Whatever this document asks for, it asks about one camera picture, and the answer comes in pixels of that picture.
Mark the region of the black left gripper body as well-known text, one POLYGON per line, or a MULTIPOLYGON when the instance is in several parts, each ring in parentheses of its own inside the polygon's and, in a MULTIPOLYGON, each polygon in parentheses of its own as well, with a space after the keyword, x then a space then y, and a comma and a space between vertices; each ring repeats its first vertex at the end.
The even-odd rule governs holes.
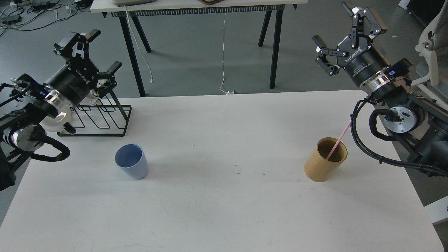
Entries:
POLYGON ((99 69, 90 59, 72 59, 51 76, 44 85, 64 96, 77 107, 97 84, 99 69))

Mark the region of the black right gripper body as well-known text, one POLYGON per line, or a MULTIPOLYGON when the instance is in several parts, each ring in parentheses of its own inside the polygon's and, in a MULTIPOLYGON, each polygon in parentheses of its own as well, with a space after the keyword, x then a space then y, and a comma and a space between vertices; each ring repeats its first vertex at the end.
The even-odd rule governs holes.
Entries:
POLYGON ((358 37, 358 46, 351 47, 351 39, 346 37, 337 48, 347 56, 337 57, 337 64, 343 68, 357 88, 379 70, 390 67, 390 62, 372 44, 370 37, 358 37))

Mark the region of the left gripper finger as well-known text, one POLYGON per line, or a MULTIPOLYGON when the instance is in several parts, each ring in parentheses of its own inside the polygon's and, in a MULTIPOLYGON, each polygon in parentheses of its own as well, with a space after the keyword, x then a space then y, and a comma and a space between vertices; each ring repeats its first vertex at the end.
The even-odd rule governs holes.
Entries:
POLYGON ((93 64, 89 58, 89 46, 100 34, 100 30, 91 30, 89 33, 70 32, 59 43, 54 44, 54 53, 62 56, 66 64, 93 64))
POLYGON ((114 62, 106 72, 101 72, 96 75, 97 81, 100 79, 106 79, 108 82, 104 85, 104 87, 99 88, 100 98, 103 98, 106 94, 112 91, 116 86, 117 82, 115 80, 115 73, 119 68, 122 67, 121 62, 114 62))

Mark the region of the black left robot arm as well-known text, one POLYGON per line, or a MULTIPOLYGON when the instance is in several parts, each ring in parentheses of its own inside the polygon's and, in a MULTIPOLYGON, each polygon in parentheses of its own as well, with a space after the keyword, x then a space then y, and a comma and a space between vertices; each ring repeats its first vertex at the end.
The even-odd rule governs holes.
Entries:
POLYGON ((89 46, 100 34, 96 29, 89 33, 72 32, 54 44, 54 53, 62 56, 65 64, 43 84, 27 74, 11 79, 11 84, 1 84, 1 88, 12 89, 10 98, 1 106, 30 98, 22 108, 1 117, 1 142, 13 149, 9 153, 1 151, 1 190, 15 185, 15 172, 29 158, 58 162, 69 157, 69 148, 48 136, 41 125, 46 117, 55 119, 64 107, 81 107, 88 95, 99 99, 110 95, 115 104, 106 108, 123 109, 113 92, 117 86, 115 73, 122 63, 114 62, 100 72, 89 58, 89 46))

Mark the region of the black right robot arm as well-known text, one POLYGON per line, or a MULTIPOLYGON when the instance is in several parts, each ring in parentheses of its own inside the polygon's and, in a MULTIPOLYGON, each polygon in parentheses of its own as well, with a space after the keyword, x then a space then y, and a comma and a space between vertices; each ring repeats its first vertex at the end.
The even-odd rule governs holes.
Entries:
POLYGON ((429 177, 447 176, 447 110, 435 102, 411 92, 411 62, 403 58, 390 64, 373 43, 374 37, 387 31, 375 10, 342 2, 352 19, 350 34, 336 48, 329 48, 318 36, 316 63, 333 76, 344 70, 357 88, 368 97, 357 102, 351 114, 352 138, 360 150, 392 166, 418 170, 429 177), (368 148, 360 139, 356 122, 366 104, 379 105, 369 117, 371 134, 376 138, 400 143, 409 153, 407 161, 393 160, 368 148))

